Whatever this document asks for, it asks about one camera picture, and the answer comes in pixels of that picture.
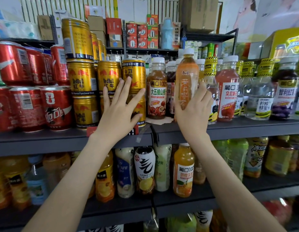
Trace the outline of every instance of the white bottle cap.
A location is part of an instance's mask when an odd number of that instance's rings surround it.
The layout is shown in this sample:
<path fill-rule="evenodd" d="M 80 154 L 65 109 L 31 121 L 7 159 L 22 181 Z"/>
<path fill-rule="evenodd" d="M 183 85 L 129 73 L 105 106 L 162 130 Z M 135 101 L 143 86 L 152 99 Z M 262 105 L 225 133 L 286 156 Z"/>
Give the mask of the white bottle cap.
<path fill-rule="evenodd" d="M 184 55 L 185 54 L 194 54 L 195 50 L 193 48 L 185 48 L 184 49 Z"/>
<path fill-rule="evenodd" d="M 186 147 L 189 147 L 189 144 L 188 143 L 180 143 L 181 146 L 186 146 Z"/>
<path fill-rule="evenodd" d="M 183 60 L 183 58 L 178 58 L 175 62 L 176 65 L 180 64 L 180 62 Z"/>
<path fill-rule="evenodd" d="M 225 62 L 238 62 L 239 57 L 237 55 L 230 55 L 222 59 L 222 63 Z"/>
<path fill-rule="evenodd" d="M 196 63 L 199 64 L 205 64 L 206 60 L 204 58 L 199 58 L 196 60 Z"/>
<path fill-rule="evenodd" d="M 298 62 L 299 61 L 299 58 L 298 57 L 285 57 L 285 58 L 282 58 L 279 63 L 282 64 L 282 63 L 292 63 L 292 62 Z"/>
<path fill-rule="evenodd" d="M 176 65 L 176 62 L 175 61 L 170 61 L 168 62 L 168 67 L 173 67 Z"/>
<path fill-rule="evenodd" d="M 165 58 L 163 57 L 154 57 L 152 63 L 165 63 Z"/>

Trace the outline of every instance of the gold can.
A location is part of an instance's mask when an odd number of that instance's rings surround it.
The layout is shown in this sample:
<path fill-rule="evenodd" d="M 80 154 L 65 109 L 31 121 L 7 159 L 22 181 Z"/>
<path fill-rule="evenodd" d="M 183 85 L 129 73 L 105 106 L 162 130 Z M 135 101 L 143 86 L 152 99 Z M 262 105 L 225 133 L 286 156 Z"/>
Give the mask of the gold can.
<path fill-rule="evenodd" d="M 110 104 L 112 103 L 113 97 L 109 97 L 110 99 Z M 101 115 L 104 112 L 104 101 L 103 101 L 103 97 L 100 97 L 100 109 L 101 109 Z"/>
<path fill-rule="evenodd" d="M 102 41 L 100 39 L 97 38 L 98 41 L 98 48 L 99 48 L 99 58 L 100 61 L 105 61 L 105 55 L 104 55 L 104 49 L 103 49 L 103 44 Z"/>
<path fill-rule="evenodd" d="M 93 63 L 94 66 L 97 67 L 97 63 L 98 61 L 100 61 L 97 35 L 94 34 L 93 32 L 90 32 L 90 34 L 92 36 L 92 43 L 93 43 Z"/>
<path fill-rule="evenodd" d="M 93 62 L 92 38 L 88 23 L 74 18 L 63 19 L 62 32 L 67 62 Z"/>
<path fill-rule="evenodd" d="M 131 77 L 130 94 L 137 94 L 146 86 L 145 61 L 142 59 L 125 59 L 122 61 L 123 79 Z"/>
<path fill-rule="evenodd" d="M 132 100 L 135 95 L 128 95 L 127 104 Z M 134 117 L 136 114 L 142 114 L 140 120 L 136 123 L 139 128 L 145 126 L 145 119 L 146 119 L 146 103 L 145 103 L 145 96 L 143 95 L 141 100 L 136 105 L 135 109 L 132 112 L 131 118 Z"/>
<path fill-rule="evenodd" d="M 99 113 L 95 95 L 73 96 L 73 108 L 78 128 L 86 130 L 87 127 L 98 125 Z"/>
<path fill-rule="evenodd" d="M 104 52 L 104 59 L 106 60 L 106 46 L 105 45 L 102 45 L 103 46 L 103 52 Z"/>
<path fill-rule="evenodd" d="M 122 78 L 121 64 L 116 61 L 98 62 L 98 86 L 99 94 L 103 94 L 103 87 L 108 89 L 108 95 L 114 95 Z"/>
<path fill-rule="evenodd" d="M 68 75 L 73 95 L 93 95 L 97 90 L 93 63 L 69 62 Z"/>

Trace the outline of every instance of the orange juice bottle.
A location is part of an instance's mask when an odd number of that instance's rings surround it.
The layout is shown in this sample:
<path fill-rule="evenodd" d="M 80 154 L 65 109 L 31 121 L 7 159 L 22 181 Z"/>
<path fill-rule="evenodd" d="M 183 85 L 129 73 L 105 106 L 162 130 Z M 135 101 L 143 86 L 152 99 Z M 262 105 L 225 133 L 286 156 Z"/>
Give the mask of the orange juice bottle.
<path fill-rule="evenodd" d="M 191 195 L 193 187 L 193 170 L 195 157 L 188 143 L 181 143 L 174 154 L 173 191 L 186 198 Z"/>
<path fill-rule="evenodd" d="M 7 207 L 11 202 L 11 192 L 7 179 L 2 172 L 2 158 L 0 158 L 0 209 Z"/>
<path fill-rule="evenodd" d="M 109 151 L 96 177 L 96 198 L 105 203 L 114 198 L 113 153 Z"/>
<path fill-rule="evenodd" d="M 30 170 L 27 156 L 12 156 L 2 160 L 2 171 L 12 191 L 13 206 L 20 211 L 31 205 L 25 175 Z"/>
<path fill-rule="evenodd" d="M 179 103 L 184 110 L 198 89 L 199 67 L 193 59 L 194 49 L 184 49 L 184 58 L 176 69 L 175 86 Z"/>

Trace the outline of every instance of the bottle cap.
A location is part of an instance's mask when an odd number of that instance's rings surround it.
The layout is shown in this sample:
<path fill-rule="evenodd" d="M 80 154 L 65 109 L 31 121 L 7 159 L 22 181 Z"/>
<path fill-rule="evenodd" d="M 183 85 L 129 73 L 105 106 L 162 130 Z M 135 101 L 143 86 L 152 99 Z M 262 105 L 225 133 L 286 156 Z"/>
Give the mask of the bottle cap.
<path fill-rule="evenodd" d="M 185 48 L 184 54 L 194 54 L 195 50 L 193 48 Z"/>
<path fill-rule="evenodd" d="M 282 58 L 279 63 L 282 64 L 282 63 L 296 63 L 299 61 L 299 58 L 298 57 L 285 57 L 285 58 Z"/>
<path fill-rule="evenodd" d="M 31 164 L 39 163 L 43 159 L 43 155 L 31 155 L 28 157 L 28 161 Z"/>
<path fill-rule="evenodd" d="M 176 65 L 180 64 L 180 62 L 183 60 L 183 58 L 178 58 L 175 62 Z"/>
<path fill-rule="evenodd" d="M 222 59 L 222 63 L 225 62 L 238 62 L 239 57 L 237 55 L 230 55 Z"/>
<path fill-rule="evenodd" d="M 206 60 L 205 60 L 204 58 L 197 59 L 197 60 L 196 60 L 196 63 L 197 63 L 197 64 L 205 64 L 205 63 L 206 63 Z"/>
<path fill-rule="evenodd" d="M 170 61 L 168 62 L 168 67 L 173 67 L 176 65 L 176 62 L 175 61 Z"/>
<path fill-rule="evenodd" d="M 155 58 L 152 59 L 152 63 L 165 63 L 165 58 L 155 57 Z"/>
<path fill-rule="evenodd" d="M 189 147 L 189 144 L 188 143 L 180 143 L 181 146 L 186 146 L 186 147 Z"/>

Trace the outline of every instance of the hand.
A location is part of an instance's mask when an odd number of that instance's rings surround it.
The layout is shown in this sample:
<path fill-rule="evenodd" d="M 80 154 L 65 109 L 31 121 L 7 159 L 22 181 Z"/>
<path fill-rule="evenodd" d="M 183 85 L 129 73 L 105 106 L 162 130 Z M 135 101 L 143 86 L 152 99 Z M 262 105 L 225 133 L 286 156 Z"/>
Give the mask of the hand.
<path fill-rule="evenodd" d="M 142 114 L 136 114 L 131 119 L 131 114 L 141 100 L 141 97 L 144 95 L 145 89 L 141 89 L 138 94 L 126 104 L 130 84 L 130 77 L 126 79 L 126 82 L 120 80 L 112 104 L 108 96 L 108 89 L 106 87 L 103 88 L 104 112 L 97 130 L 93 134 L 98 133 L 100 138 L 103 138 L 107 142 L 111 142 L 111 148 L 126 136 L 142 117 Z"/>
<path fill-rule="evenodd" d="M 177 94 L 174 97 L 175 119 L 186 141 L 192 144 L 199 142 L 200 139 L 209 140 L 206 129 L 214 100 L 212 93 L 206 89 L 206 84 L 201 82 L 199 89 L 184 110 L 179 104 Z"/>

